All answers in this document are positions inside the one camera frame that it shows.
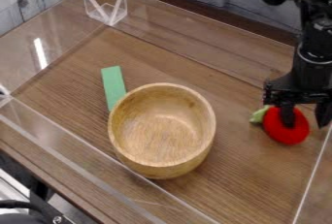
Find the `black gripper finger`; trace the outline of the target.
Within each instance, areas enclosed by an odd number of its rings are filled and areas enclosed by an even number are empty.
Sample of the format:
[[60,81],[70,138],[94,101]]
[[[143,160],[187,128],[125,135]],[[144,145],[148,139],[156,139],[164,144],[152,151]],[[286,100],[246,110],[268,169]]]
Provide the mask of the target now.
[[295,114],[294,105],[291,103],[282,103],[279,106],[279,118],[283,126],[286,128],[294,127]]
[[317,127],[325,127],[332,121],[332,102],[317,103],[314,107]]

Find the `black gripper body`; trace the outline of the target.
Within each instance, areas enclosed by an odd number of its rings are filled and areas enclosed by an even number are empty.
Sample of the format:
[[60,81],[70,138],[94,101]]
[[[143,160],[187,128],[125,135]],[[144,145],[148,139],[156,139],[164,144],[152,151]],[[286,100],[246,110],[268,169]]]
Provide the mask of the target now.
[[311,78],[311,85],[301,85],[291,73],[270,73],[263,83],[264,105],[322,104],[332,102],[332,78]]

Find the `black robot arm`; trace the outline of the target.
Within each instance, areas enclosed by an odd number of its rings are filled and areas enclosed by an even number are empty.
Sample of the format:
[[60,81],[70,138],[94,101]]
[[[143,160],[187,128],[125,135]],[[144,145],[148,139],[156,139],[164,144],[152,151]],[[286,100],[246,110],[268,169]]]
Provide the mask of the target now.
[[264,83],[263,103],[279,108],[279,120],[294,126],[294,107],[314,105],[319,127],[332,121],[332,0],[262,0],[270,6],[291,1],[299,9],[301,33],[290,72]]

